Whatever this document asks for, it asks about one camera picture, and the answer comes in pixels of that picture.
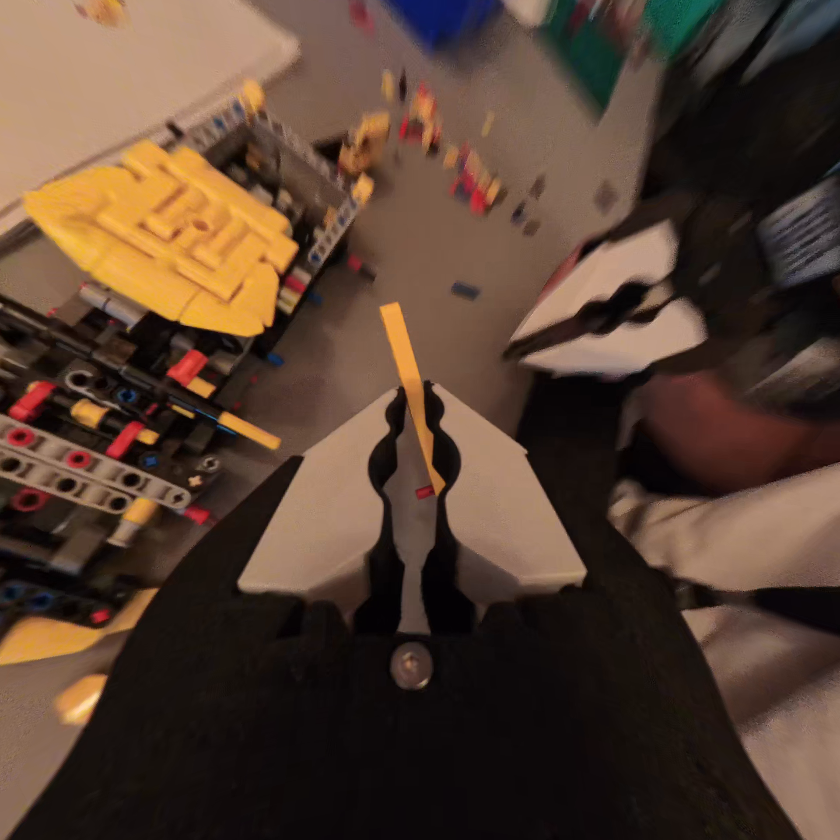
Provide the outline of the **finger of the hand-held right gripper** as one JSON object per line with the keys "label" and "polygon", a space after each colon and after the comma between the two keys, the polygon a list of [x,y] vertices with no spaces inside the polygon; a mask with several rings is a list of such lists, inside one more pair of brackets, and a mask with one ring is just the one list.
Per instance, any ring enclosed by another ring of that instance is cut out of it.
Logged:
{"label": "finger of the hand-held right gripper", "polygon": [[651,364],[699,347],[708,337],[700,310],[678,298],[659,308],[647,321],[624,321],[603,333],[562,332],[545,337],[548,346],[527,351],[526,340],[569,323],[581,310],[578,301],[551,295],[540,300],[520,323],[503,351],[505,362],[526,366],[554,377],[605,375],[623,379]]}
{"label": "finger of the hand-held right gripper", "polygon": [[548,344],[545,337],[563,341],[562,332],[568,332],[570,338],[606,333],[624,321],[651,319],[659,308],[680,298],[670,281],[678,253],[679,233],[672,222],[605,240],[540,298],[559,295],[578,301],[579,313],[569,323],[527,339],[526,344]]}

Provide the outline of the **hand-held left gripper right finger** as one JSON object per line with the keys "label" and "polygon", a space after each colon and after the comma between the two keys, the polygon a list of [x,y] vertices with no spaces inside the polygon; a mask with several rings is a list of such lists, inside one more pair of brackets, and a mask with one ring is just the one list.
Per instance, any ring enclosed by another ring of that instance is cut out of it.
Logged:
{"label": "hand-held left gripper right finger", "polygon": [[469,634],[499,603],[583,585],[586,568],[528,450],[440,384],[423,386],[437,495],[423,564],[432,634]]}

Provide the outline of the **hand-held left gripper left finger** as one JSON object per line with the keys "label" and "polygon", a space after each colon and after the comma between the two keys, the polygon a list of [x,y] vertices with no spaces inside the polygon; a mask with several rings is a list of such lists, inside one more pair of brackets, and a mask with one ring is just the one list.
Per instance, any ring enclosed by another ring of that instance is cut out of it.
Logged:
{"label": "hand-held left gripper left finger", "polygon": [[398,387],[306,450],[238,589],[330,602],[356,632],[394,634],[403,561],[385,484],[396,472],[402,431]]}

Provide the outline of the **long yellow holed beam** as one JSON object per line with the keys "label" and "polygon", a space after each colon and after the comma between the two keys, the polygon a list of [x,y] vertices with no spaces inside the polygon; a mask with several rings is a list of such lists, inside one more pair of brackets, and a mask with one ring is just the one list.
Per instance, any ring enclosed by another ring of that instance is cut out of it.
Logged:
{"label": "long yellow holed beam", "polygon": [[424,380],[418,368],[403,310],[397,302],[388,303],[380,307],[380,315],[427,470],[428,486],[431,488],[428,494],[438,496],[445,488],[445,482],[433,463],[434,437],[426,420]]}

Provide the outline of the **grey desk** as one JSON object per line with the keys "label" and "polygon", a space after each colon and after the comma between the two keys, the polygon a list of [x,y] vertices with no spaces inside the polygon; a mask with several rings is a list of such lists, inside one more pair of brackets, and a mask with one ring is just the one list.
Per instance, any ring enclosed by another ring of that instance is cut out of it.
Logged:
{"label": "grey desk", "polygon": [[[226,475],[204,498],[217,518],[282,459],[397,385],[380,315],[390,302],[401,305],[422,376],[513,435],[531,375],[501,362],[504,342],[572,246],[630,208],[658,93],[656,64],[629,66],[597,120],[544,42],[507,14],[461,49],[431,55],[376,2],[366,2],[372,30],[352,23],[348,2],[255,6],[300,39],[300,61],[266,92],[269,110],[302,137],[348,129],[382,105],[382,72],[405,70],[411,89],[424,81],[437,97],[445,137],[473,144],[509,194],[473,215],[448,193],[443,157],[392,134],[351,243],[377,278],[331,269],[282,337],[283,365],[257,364],[242,414],[282,446],[228,450]],[[479,297],[455,297],[455,282]]]}

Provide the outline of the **pile of small coloured pins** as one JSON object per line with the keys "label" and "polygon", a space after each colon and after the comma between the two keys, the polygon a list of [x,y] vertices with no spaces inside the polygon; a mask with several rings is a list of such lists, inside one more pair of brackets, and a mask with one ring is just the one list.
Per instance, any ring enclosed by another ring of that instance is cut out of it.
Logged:
{"label": "pile of small coloured pins", "polygon": [[420,81],[413,93],[408,91],[406,72],[394,81],[390,72],[382,76],[382,95],[396,93],[406,106],[397,130],[397,142],[415,145],[428,158],[443,154],[442,166],[451,174],[448,193],[465,204],[470,212],[485,217],[506,200],[509,190],[497,171],[480,157],[468,142],[444,142],[443,124],[438,113],[438,99],[429,86]]}

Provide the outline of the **yellow black brick subassembly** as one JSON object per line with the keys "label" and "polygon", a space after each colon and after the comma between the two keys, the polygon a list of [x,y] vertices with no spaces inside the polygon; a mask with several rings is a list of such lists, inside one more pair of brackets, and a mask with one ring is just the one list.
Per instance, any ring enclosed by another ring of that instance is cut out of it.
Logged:
{"label": "yellow black brick subassembly", "polygon": [[388,111],[363,115],[359,125],[349,131],[341,143],[338,166],[342,173],[358,176],[376,167],[389,140],[391,125]]}

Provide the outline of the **yellow wheel arch panel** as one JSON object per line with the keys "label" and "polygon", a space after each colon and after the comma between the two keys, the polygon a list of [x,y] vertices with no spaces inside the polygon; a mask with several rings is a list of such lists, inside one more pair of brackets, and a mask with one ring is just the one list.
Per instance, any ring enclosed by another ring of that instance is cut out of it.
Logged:
{"label": "yellow wheel arch panel", "polygon": [[105,674],[86,675],[60,692],[53,702],[59,723],[66,727],[85,727],[108,681]]}

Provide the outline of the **blue storage bin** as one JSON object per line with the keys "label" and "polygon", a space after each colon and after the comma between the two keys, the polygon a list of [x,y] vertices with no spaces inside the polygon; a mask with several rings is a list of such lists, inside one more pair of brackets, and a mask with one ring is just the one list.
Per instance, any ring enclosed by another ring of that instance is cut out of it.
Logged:
{"label": "blue storage bin", "polygon": [[473,38],[502,9],[500,1],[385,1],[385,5],[431,50]]}

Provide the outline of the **partly built yellow toy car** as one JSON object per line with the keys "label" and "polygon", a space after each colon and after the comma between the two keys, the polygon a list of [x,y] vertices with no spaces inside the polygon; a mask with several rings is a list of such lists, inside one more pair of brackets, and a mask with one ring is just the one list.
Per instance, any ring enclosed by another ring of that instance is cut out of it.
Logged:
{"label": "partly built yellow toy car", "polygon": [[229,438],[276,450],[237,415],[250,355],[277,343],[324,270],[346,259],[367,173],[347,135],[310,144],[247,82],[168,145],[24,197],[87,274],[63,313],[2,297],[2,664],[68,655],[131,627],[153,591],[118,573],[163,511],[198,504]]}

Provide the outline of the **open instruction booklet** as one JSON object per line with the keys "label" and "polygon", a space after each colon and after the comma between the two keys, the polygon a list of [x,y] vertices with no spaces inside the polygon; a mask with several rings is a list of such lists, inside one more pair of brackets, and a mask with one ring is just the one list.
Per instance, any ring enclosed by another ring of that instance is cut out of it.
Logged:
{"label": "open instruction booklet", "polygon": [[25,193],[191,125],[301,43],[250,2],[1,2],[2,235]]}

